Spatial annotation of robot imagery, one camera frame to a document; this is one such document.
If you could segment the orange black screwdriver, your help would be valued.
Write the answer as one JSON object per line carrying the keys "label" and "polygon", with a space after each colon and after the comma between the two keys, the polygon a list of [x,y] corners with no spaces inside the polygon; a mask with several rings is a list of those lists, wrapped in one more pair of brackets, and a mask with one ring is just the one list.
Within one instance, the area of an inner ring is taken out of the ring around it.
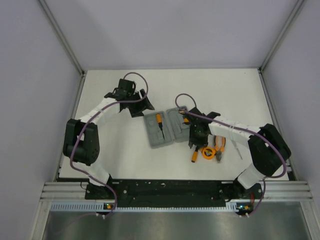
{"label": "orange black screwdriver", "polygon": [[162,121],[162,117],[159,113],[156,114],[156,121],[157,121],[158,127],[162,133],[162,137],[165,140],[165,135],[164,135],[164,131],[163,131],[163,121]]}
{"label": "orange black screwdriver", "polygon": [[198,159],[198,153],[199,153],[199,148],[196,147],[193,154],[192,154],[192,157],[191,157],[191,162],[192,163],[195,163]]}

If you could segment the grey plastic tool case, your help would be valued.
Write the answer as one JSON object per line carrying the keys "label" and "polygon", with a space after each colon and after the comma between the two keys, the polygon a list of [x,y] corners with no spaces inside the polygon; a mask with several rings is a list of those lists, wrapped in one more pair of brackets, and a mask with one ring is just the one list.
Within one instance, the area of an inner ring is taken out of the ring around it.
{"label": "grey plastic tool case", "polygon": [[[166,111],[158,111],[146,114],[143,117],[147,132],[149,146],[158,149],[175,143],[187,142],[189,140],[190,126],[183,124],[183,117],[179,114],[179,108],[171,108]],[[156,120],[156,114],[160,114],[163,124],[162,132]]]}

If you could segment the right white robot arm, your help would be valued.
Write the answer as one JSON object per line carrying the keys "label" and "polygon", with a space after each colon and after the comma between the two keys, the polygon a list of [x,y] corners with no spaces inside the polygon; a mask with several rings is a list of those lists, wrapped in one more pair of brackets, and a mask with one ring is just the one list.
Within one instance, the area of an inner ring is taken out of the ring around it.
{"label": "right white robot arm", "polygon": [[203,148],[208,136],[229,139],[249,149],[252,163],[233,181],[233,192],[245,198],[252,186],[264,178],[280,178],[287,170],[275,176],[292,155],[290,148],[277,128],[270,123],[264,126],[250,126],[223,117],[217,112],[205,115],[196,107],[183,114],[190,125],[190,146]]}

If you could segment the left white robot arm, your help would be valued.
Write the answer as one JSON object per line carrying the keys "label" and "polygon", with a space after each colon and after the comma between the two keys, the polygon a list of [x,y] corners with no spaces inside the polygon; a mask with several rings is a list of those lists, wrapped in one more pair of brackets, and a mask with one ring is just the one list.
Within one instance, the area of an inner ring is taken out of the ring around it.
{"label": "left white robot arm", "polygon": [[66,123],[63,155],[69,158],[70,167],[85,174],[96,186],[102,198],[109,198],[114,191],[108,183],[111,175],[101,165],[99,129],[115,115],[128,109],[131,117],[142,117],[145,110],[154,110],[147,95],[148,89],[136,90],[136,83],[121,78],[118,86],[107,93],[100,103],[79,119],[69,119]]}

